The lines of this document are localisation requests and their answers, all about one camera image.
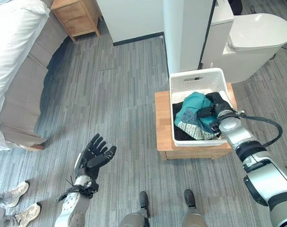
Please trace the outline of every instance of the nightstand drawer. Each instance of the nightstand drawer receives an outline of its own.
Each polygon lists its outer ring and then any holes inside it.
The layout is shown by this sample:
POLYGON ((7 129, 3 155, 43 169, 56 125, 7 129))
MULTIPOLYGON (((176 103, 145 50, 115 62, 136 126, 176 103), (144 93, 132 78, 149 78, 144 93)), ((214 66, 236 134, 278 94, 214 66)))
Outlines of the nightstand drawer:
POLYGON ((91 22, 86 16, 71 19, 64 23, 64 25, 67 28, 68 33, 72 36, 78 36, 84 34, 84 32, 87 33, 94 31, 91 22))
POLYGON ((56 9, 56 15, 60 17, 63 23, 66 23, 71 19, 86 16, 86 12, 84 11, 81 3, 76 2, 74 4, 56 9))

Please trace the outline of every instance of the white sneaker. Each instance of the white sneaker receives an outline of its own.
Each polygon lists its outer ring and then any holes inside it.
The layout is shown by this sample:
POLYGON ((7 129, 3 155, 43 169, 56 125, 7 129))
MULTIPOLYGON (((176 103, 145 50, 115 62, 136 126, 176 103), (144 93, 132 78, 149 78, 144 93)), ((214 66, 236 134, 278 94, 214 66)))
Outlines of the white sneaker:
POLYGON ((18 222, 18 227, 26 227, 30 221, 38 217, 41 209, 40 203, 34 203, 29 206, 26 210, 22 211, 19 214, 14 215, 18 222))
POLYGON ((5 203, 5 205, 7 207, 15 207, 18 204, 20 197, 28 191, 29 186, 30 184, 28 181, 23 181, 11 191, 6 191, 6 193, 9 193, 12 195, 12 200, 11 200, 11 203, 9 204, 5 203))

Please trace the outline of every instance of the wooden stool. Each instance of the wooden stool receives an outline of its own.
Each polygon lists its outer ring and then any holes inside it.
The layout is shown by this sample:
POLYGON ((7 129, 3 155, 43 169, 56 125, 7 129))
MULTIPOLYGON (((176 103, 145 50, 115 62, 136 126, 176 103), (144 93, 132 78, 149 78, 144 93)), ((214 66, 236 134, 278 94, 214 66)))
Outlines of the wooden stool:
MULTIPOLYGON (((227 83, 228 96, 237 106, 232 85, 227 83)), ((232 151, 228 143, 209 147, 176 147, 172 138, 170 92, 155 93, 157 150, 163 160, 175 158, 217 158, 232 151)))

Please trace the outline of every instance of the white toilet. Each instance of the white toilet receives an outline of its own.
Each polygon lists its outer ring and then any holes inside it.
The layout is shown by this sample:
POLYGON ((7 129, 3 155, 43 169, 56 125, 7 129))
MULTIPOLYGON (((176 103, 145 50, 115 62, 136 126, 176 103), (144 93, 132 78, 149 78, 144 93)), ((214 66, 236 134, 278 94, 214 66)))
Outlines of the white toilet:
POLYGON ((217 0, 203 68, 221 68, 227 82, 238 83, 253 75, 285 43, 286 20, 265 13, 234 16, 227 0, 217 0))

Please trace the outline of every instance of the robot finger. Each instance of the robot finger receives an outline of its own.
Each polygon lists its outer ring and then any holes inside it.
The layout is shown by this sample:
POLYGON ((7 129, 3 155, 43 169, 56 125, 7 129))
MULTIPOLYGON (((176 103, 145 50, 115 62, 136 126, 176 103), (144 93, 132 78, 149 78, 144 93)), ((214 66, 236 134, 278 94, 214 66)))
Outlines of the robot finger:
POLYGON ((104 154, 107 151, 107 147, 104 147, 101 151, 100 154, 104 154))
POLYGON ((106 151, 104 153, 104 157, 109 158, 110 160, 114 157, 115 153, 116 153, 116 146, 112 146, 108 151, 106 151))
POLYGON ((92 150, 92 146, 95 143, 95 141, 100 137, 99 133, 97 133, 92 139, 91 141, 87 144, 87 147, 85 148, 85 150, 92 150))
POLYGON ((100 143, 102 140, 103 140, 103 137, 102 137, 102 136, 99 137, 99 138, 96 140, 96 142, 94 143, 95 148, 98 147, 99 143, 100 143))
POLYGON ((105 144, 106 144, 106 142, 103 141, 103 142, 97 147, 96 150, 97 150, 97 153, 98 153, 98 154, 96 154, 96 156, 100 154, 100 151, 101 151, 101 149, 105 146, 105 144))

